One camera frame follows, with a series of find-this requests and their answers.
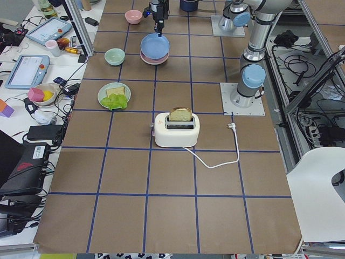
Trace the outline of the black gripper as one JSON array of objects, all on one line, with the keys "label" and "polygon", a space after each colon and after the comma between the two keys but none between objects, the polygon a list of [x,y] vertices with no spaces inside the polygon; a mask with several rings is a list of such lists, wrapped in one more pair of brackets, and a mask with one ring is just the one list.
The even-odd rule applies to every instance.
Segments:
[{"label": "black gripper", "polygon": [[169,2],[151,2],[150,8],[155,21],[154,30],[161,37],[164,21],[169,17]]}]

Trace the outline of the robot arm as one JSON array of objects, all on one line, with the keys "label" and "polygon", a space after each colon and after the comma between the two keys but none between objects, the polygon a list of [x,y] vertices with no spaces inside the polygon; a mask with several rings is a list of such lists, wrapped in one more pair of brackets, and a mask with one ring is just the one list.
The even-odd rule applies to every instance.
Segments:
[{"label": "robot arm", "polygon": [[260,62],[265,56],[268,36],[279,14],[291,4],[291,1],[232,1],[231,4],[234,7],[247,5],[256,12],[250,40],[240,59],[241,81],[230,94],[234,105],[248,108],[265,81],[266,72]]}]

